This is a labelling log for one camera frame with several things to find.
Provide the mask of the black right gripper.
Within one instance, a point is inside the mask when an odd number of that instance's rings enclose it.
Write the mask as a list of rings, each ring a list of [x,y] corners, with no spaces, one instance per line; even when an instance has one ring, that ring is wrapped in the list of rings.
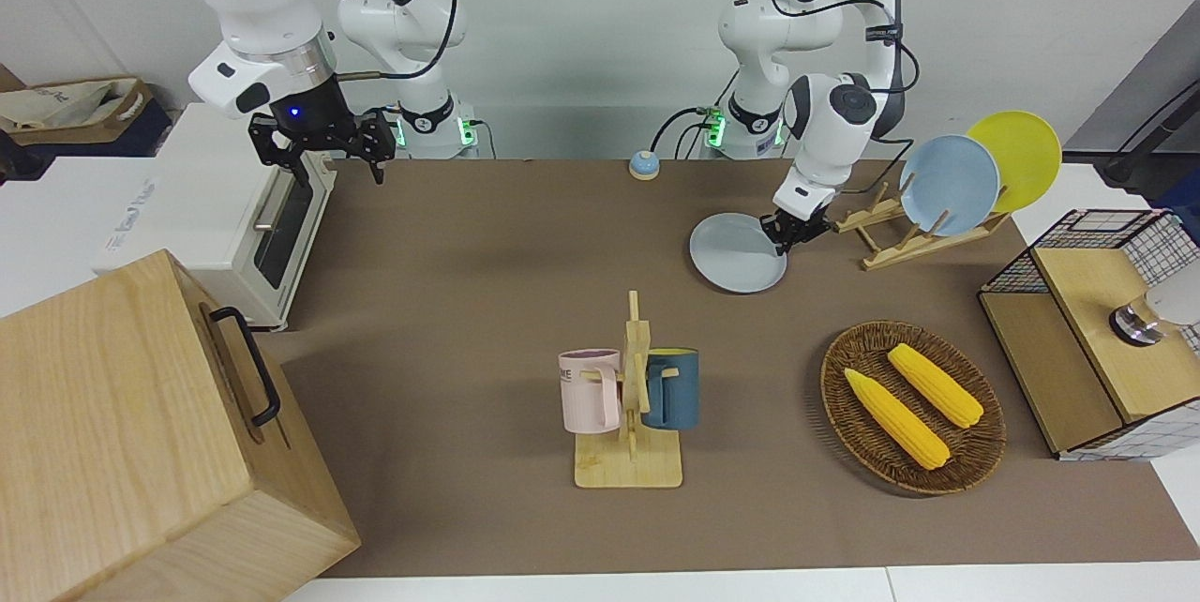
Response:
[[[305,152],[341,152],[371,163],[374,183],[384,183],[384,165],[396,153],[394,125],[382,108],[353,113],[336,78],[307,92],[288,95],[256,113],[248,136],[264,165],[280,165],[301,188],[311,188]]]

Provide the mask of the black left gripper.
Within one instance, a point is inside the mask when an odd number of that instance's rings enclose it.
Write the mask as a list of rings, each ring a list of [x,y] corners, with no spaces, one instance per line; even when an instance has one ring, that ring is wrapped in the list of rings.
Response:
[[[829,231],[833,225],[834,223],[828,219],[824,207],[818,209],[810,218],[798,218],[781,207],[776,207],[774,213],[761,217],[762,230],[772,242],[776,242],[774,243],[776,255],[786,255],[788,249],[810,242],[818,235]]]

